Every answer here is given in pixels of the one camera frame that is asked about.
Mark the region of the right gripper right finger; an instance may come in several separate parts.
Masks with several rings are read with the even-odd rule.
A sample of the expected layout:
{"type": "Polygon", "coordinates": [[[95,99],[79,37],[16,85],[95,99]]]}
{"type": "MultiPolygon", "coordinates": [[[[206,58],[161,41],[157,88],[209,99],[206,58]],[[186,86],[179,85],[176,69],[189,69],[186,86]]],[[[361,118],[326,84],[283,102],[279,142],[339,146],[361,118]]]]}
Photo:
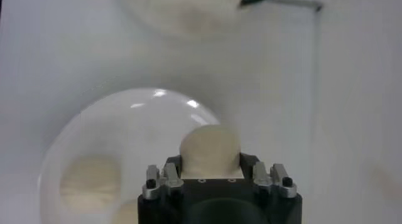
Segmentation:
{"type": "Polygon", "coordinates": [[[252,182],[258,190],[275,192],[282,198],[297,196],[297,185],[283,164],[274,163],[267,172],[265,164],[256,156],[240,153],[240,167],[244,178],[252,182]]]}

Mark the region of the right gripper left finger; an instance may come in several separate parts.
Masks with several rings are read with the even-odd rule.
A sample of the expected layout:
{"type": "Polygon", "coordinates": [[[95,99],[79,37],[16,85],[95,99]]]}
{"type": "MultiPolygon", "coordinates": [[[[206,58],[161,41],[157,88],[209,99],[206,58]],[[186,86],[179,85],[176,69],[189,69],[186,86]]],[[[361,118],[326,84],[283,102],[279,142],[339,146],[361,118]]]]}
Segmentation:
{"type": "Polygon", "coordinates": [[[184,185],[181,179],[182,157],[169,157],[163,166],[162,173],[154,164],[146,170],[146,181],[142,187],[142,197],[146,200],[157,200],[162,196],[180,196],[184,185]]]}

